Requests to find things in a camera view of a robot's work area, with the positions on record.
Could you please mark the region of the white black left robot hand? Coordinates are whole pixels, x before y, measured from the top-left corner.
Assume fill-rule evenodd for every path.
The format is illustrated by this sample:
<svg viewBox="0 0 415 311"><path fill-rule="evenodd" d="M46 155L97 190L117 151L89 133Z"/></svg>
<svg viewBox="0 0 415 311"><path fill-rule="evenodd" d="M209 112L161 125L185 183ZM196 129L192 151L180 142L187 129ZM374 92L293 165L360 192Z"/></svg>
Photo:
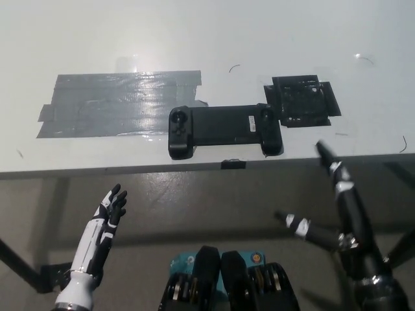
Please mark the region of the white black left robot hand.
<svg viewBox="0 0 415 311"><path fill-rule="evenodd" d="M116 184L102 199L78 243L71 278L80 274L96 278L102 274L119 222L126 214L126 196L127 191Z"/></svg>

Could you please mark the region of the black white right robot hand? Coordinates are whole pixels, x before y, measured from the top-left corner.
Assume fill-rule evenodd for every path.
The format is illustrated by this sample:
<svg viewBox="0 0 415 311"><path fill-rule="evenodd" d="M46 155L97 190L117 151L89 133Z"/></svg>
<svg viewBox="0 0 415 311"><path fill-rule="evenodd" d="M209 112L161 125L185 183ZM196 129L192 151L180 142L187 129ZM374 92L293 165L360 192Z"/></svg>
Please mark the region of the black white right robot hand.
<svg viewBox="0 0 415 311"><path fill-rule="evenodd" d="M375 241L370 219L351 174L325 142L318 141L316 149L321 166L331 179L340 232L331 232L310 219L285 211L276 211L274 217L297 237L337 253L346 275L353 281L391 278L392 268L384 261Z"/></svg>

